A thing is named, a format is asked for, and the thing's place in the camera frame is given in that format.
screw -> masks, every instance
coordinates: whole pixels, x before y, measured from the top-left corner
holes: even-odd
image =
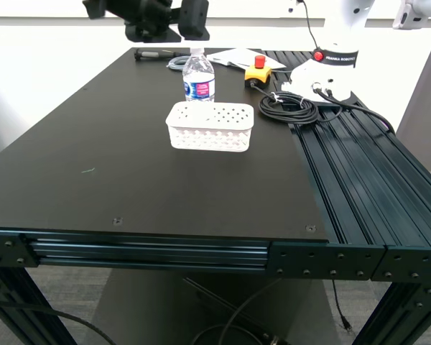
[[[123,219],[122,217],[114,218],[113,219],[114,226],[120,226],[123,225]]]
[[[305,227],[305,230],[308,232],[314,233],[314,232],[316,232],[316,225],[307,225]]]

perforated basket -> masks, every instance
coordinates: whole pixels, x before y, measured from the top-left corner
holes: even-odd
[[[176,149],[243,152],[249,148],[254,108],[239,103],[179,102],[166,124]]]

red button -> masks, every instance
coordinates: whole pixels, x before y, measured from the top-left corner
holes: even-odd
[[[256,56],[256,62],[254,64],[256,68],[263,68],[265,67],[265,57],[263,55],[257,55]]]
[[[324,58],[324,54],[322,54],[321,52],[315,52],[315,60],[316,61],[322,61]]]

screwdriver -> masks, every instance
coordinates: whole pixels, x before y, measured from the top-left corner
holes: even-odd
[[[183,52],[172,52],[170,50],[160,50],[158,52],[145,52],[141,51],[140,48],[137,48],[134,52],[134,57],[137,61],[141,60],[141,58],[150,58],[150,59],[173,59],[177,56],[189,56]]]

bolt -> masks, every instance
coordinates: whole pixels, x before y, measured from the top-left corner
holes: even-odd
[[[316,225],[307,225],[305,227],[305,230],[308,232],[314,233],[314,232],[316,232]]]

